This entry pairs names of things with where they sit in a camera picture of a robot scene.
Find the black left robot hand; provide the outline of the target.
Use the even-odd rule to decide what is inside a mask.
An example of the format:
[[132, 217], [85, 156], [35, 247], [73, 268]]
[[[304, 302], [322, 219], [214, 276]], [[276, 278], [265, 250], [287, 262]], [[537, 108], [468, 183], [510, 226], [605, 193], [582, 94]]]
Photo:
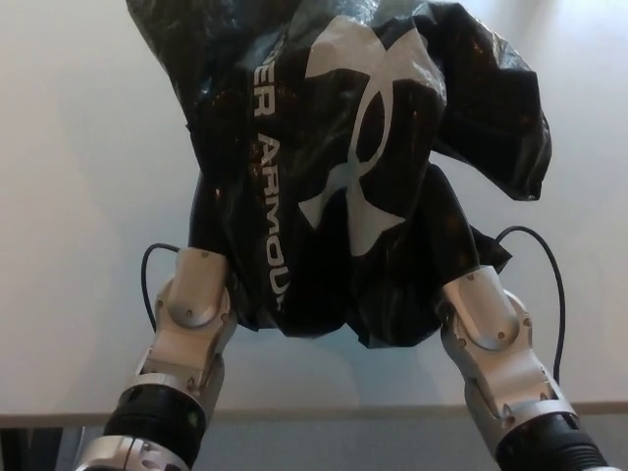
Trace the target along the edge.
[[187, 245], [224, 255], [235, 276], [239, 276], [229, 237], [229, 202], [228, 193], [200, 172], [191, 202]]

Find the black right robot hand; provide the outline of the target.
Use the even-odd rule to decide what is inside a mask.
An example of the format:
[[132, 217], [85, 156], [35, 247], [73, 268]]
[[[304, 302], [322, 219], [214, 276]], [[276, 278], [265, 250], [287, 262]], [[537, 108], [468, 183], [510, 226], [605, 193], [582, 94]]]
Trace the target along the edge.
[[481, 266], [475, 238], [445, 173], [431, 164], [421, 192], [433, 263], [440, 285], [452, 282]]

